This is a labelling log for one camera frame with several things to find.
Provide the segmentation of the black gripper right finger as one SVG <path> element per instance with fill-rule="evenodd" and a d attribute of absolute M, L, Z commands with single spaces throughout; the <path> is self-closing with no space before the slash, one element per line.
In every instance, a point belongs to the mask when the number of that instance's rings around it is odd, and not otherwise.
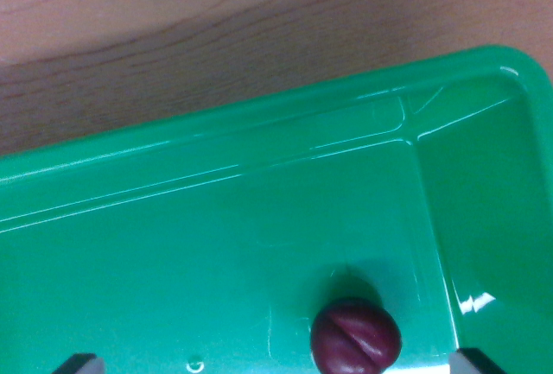
<path fill-rule="evenodd" d="M 451 374 L 505 374 L 505 371 L 478 348 L 459 348 L 448 357 Z"/>

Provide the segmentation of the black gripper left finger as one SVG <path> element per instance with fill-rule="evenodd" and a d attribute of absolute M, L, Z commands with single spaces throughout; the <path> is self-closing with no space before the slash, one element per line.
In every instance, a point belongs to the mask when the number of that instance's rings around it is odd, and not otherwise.
<path fill-rule="evenodd" d="M 105 361 L 94 353 L 75 353 L 53 374 L 105 374 Z"/>

